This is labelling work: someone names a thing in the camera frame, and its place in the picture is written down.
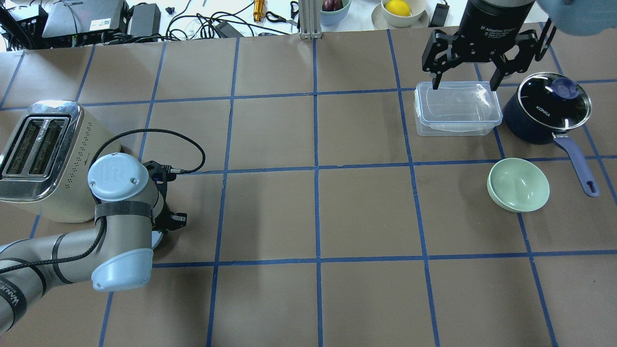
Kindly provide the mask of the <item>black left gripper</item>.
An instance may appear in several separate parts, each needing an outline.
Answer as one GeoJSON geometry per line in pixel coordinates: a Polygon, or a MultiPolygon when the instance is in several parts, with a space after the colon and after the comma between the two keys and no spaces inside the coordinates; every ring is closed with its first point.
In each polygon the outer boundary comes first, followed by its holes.
{"type": "Polygon", "coordinates": [[[169,231],[176,231],[187,226],[187,213],[173,212],[167,203],[168,183],[176,180],[177,175],[182,173],[182,170],[175,169],[170,165],[159,164],[153,160],[143,163],[143,166],[160,195],[156,208],[161,208],[160,211],[153,213],[153,230],[166,235],[169,231]]]}

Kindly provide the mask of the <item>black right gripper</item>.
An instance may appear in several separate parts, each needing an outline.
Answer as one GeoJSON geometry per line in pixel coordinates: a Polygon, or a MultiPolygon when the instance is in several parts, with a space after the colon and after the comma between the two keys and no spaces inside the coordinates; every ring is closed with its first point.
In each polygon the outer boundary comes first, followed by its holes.
{"type": "Polygon", "coordinates": [[[526,72],[532,61],[540,61],[552,42],[552,22],[548,20],[540,34],[522,31],[533,4],[533,0],[467,1],[456,33],[434,29],[426,44],[422,69],[432,73],[432,89],[438,90],[445,71],[463,62],[492,62],[495,92],[512,72],[526,72]]]}

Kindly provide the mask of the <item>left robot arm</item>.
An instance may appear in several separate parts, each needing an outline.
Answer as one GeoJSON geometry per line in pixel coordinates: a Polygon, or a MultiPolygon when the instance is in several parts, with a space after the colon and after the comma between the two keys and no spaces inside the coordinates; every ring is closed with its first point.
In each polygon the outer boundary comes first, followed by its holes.
{"type": "Polygon", "coordinates": [[[93,228],[1,246],[1,332],[58,286],[89,280],[96,291],[118,292],[147,285],[153,250],[187,224],[166,202],[168,182],[184,173],[121,152],[95,160],[87,175],[93,228]]]}

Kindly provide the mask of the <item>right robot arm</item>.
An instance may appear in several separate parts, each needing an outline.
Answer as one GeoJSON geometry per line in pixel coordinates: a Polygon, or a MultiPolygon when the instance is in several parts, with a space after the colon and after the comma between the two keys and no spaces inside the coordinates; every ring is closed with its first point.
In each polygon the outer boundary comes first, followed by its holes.
{"type": "Polygon", "coordinates": [[[524,73],[541,61],[556,31],[588,37],[617,25],[614,0],[469,0],[458,30],[430,34],[423,52],[422,70],[432,88],[442,76],[462,63],[492,63],[489,85],[495,91],[507,76],[524,73]]]}

